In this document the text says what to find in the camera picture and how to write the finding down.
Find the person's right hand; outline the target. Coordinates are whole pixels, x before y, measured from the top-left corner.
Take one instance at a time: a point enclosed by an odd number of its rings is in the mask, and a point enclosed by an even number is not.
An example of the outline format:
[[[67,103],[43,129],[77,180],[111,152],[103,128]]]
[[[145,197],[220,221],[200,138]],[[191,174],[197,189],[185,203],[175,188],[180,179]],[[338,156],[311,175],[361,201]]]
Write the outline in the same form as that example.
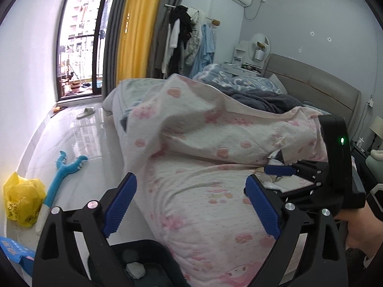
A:
[[[382,221],[368,203],[361,209],[341,210],[334,218],[347,222],[346,244],[350,248],[360,249],[369,259],[377,254],[382,245]]]

